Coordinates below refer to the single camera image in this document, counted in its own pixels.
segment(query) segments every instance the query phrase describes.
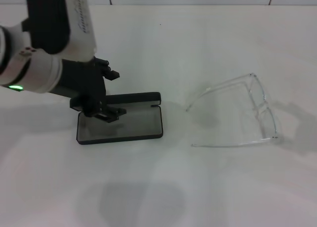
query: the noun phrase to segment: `clear eyeglasses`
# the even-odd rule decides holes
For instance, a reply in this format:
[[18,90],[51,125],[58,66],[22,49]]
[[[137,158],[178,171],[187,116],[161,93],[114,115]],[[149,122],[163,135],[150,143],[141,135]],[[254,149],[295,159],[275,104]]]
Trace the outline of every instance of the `clear eyeglasses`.
[[266,93],[254,74],[198,91],[186,106],[193,147],[241,147],[279,140]]

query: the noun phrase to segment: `green led light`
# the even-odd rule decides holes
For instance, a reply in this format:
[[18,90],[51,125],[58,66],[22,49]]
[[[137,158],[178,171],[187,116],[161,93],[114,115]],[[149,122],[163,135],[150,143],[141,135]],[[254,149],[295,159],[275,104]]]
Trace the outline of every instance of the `green led light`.
[[19,85],[11,85],[9,88],[13,90],[23,90],[23,87]]

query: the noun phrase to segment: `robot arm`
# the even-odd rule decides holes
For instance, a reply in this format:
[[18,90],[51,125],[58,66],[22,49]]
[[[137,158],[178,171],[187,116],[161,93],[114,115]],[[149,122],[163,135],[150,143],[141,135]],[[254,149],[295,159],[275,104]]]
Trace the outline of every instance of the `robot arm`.
[[26,20],[0,26],[0,85],[69,97],[71,108],[106,122],[125,114],[106,104],[104,77],[119,74],[95,58],[87,0],[26,1]]

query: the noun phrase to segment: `white table surface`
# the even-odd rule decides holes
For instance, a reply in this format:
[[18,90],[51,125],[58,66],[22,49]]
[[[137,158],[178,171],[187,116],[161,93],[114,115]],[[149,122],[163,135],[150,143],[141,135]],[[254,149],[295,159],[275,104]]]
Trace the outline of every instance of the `white table surface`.
[[[80,146],[68,99],[0,89],[0,226],[317,226],[317,7],[93,6],[109,94],[159,91],[164,137]],[[1,5],[0,24],[26,16]],[[193,148],[188,93],[255,72],[285,142]]]

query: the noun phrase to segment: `transparent eyeglass frame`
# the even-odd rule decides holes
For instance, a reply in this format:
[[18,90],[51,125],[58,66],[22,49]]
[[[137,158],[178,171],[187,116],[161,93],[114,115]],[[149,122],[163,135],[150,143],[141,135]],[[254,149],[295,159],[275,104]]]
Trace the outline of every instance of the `transparent eyeglass frame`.
[[250,140],[242,143],[194,143],[191,145],[192,147],[243,147],[269,142],[275,143],[279,141],[281,134],[278,133],[276,119],[269,107],[263,86],[254,73],[231,79],[218,85],[207,87],[202,91],[198,91],[198,93],[196,93],[196,95],[193,96],[187,103],[186,111],[189,112],[197,100],[205,97],[207,94],[227,88],[237,83],[244,83],[247,88],[248,95],[251,99],[251,103],[253,104],[252,110],[255,115],[255,119],[259,123],[262,137],[259,137],[257,140]]

